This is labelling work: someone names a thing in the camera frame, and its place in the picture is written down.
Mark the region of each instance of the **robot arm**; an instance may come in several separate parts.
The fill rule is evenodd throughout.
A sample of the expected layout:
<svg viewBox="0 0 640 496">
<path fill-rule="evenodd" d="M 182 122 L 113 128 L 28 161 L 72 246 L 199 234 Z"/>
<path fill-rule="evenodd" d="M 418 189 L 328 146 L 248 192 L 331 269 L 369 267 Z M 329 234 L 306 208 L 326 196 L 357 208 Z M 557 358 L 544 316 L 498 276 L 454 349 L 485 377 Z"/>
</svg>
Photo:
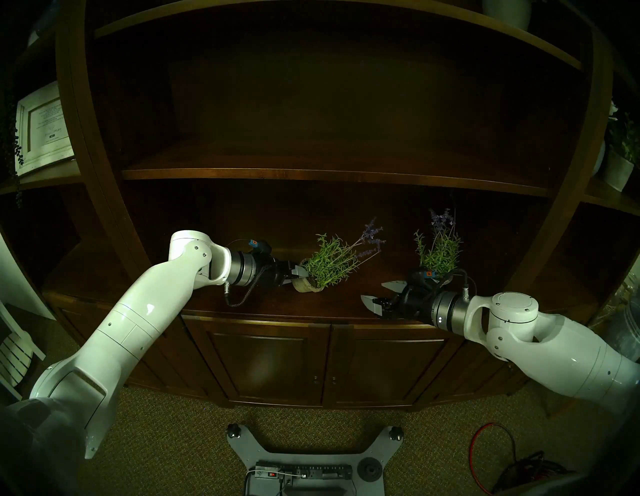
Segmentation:
<svg viewBox="0 0 640 496">
<path fill-rule="evenodd" d="M 589 328 L 560 315 L 538 312 L 538 302 L 503 292 L 470 300 L 443 291 L 429 280 L 393 281 L 382 286 L 395 298 L 363 295 L 384 319 L 416 319 L 482 344 L 495 358 L 511 361 L 528 377 L 559 394 L 589 399 L 621 413 L 640 383 L 640 365 L 611 348 Z M 482 308 L 489 310 L 488 329 Z"/>
<path fill-rule="evenodd" d="M 232 253 L 204 233 L 174 233 L 168 262 L 144 272 L 82 348 L 41 375 L 30 398 L 56 400 L 86 430 L 85 458 L 93 457 L 111 427 L 125 380 L 194 289 L 248 285 L 258 274 L 266 285 L 280 285 L 304 275 L 291 262 L 272 258 L 265 242 L 253 243 L 251 253 Z"/>
</svg>

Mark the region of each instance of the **picture frame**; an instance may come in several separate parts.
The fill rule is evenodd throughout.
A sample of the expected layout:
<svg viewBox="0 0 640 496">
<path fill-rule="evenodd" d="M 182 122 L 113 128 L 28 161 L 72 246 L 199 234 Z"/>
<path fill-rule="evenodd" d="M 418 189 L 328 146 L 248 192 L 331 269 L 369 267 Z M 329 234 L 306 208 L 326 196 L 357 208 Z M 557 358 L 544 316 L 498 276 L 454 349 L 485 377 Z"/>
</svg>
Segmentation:
<svg viewBox="0 0 640 496">
<path fill-rule="evenodd" d="M 18 176 L 74 156 L 57 81 L 18 102 L 15 127 L 24 159 L 15 158 Z"/>
</svg>

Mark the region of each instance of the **green leaves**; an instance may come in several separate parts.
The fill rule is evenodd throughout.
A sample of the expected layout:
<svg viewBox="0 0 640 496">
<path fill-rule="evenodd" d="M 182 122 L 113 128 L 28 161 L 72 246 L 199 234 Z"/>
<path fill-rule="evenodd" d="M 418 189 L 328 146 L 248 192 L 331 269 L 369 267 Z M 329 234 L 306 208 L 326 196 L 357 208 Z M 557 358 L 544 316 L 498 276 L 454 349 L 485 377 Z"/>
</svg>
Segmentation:
<svg viewBox="0 0 640 496">
<path fill-rule="evenodd" d="M 360 261 L 356 256 L 356 250 L 348 246 L 339 237 L 326 240 L 326 234 L 318 234 L 320 249 L 304 264 L 309 272 L 309 277 L 316 283 L 316 287 L 323 289 L 326 286 L 338 284 L 349 277 Z"/>
<path fill-rule="evenodd" d="M 618 155 L 636 166 L 640 165 L 640 134 L 629 112 L 625 112 L 624 117 L 609 121 L 609 144 Z"/>
<path fill-rule="evenodd" d="M 433 244 L 428 251 L 424 244 L 424 235 L 418 230 L 414 236 L 417 245 L 416 253 L 420 256 L 420 267 L 435 270 L 441 275 L 456 268 L 462 241 L 455 233 L 455 225 L 450 230 L 436 231 Z"/>
</svg>

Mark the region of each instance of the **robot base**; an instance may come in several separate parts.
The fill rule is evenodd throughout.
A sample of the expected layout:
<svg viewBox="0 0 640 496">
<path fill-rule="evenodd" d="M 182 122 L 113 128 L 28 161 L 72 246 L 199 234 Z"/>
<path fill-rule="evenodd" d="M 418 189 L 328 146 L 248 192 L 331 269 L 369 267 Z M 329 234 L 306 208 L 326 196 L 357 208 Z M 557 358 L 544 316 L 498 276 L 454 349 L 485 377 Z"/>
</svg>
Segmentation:
<svg viewBox="0 0 640 496">
<path fill-rule="evenodd" d="M 403 438 L 400 427 L 388 426 L 362 453 L 271 453 L 248 427 L 230 424 L 227 428 L 229 446 L 247 470 L 256 470 L 246 486 L 251 496 L 274 496 L 281 489 L 284 496 L 384 496 L 382 473 Z"/>
</svg>

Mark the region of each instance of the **potted plant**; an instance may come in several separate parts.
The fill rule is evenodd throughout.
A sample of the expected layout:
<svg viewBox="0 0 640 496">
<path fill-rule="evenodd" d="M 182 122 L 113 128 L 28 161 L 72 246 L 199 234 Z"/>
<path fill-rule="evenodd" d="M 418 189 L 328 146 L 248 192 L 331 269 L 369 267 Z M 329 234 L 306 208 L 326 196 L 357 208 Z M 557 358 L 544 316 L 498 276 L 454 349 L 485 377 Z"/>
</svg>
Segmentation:
<svg viewBox="0 0 640 496">
<path fill-rule="evenodd" d="M 327 240 L 326 234 L 318 234 L 320 249 L 311 258 L 303 260 L 302 266 L 309 276 L 292 279 L 293 287 L 299 292 L 318 292 L 327 286 L 333 286 L 349 277 L 364 262 L 380 252 L 384 241 L 376 235 L 381 227 L 374 227 L 375 218 L 365 226 L 362 235 L 353 244 L 346 244 L 341 238 L 333 236 Z M 366 245 L 374 245 L 362 250 Z"/>
<path fill-rule="evenodd" d="M 608 128 L 609 155 L 602 178 L 612 188 L 622 191 L 640 161 L 640 133 L 629 112 L 619 118 L 610 117 Z"/>
<path fill-rule="evenodd" d="M 460 243 L 462 240 L 456 232 L 456 218 L 446 209 L 442 215 L 431 212 L 431 231 L 433 241 L 427 250 L 424 235 L 415 232 L 416 253 L 420 256 L 420 267 L 432 272 L 431 277 L 438 280 L 458 267 Z"/>
</svg>

